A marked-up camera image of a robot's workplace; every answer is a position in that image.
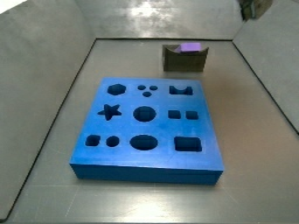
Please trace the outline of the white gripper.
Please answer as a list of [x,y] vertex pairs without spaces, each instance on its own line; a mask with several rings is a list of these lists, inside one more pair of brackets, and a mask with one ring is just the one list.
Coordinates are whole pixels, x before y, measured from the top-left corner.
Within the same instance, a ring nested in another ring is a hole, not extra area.
[[237,0],[244,20],[259,19],[271,7],[273,0]]

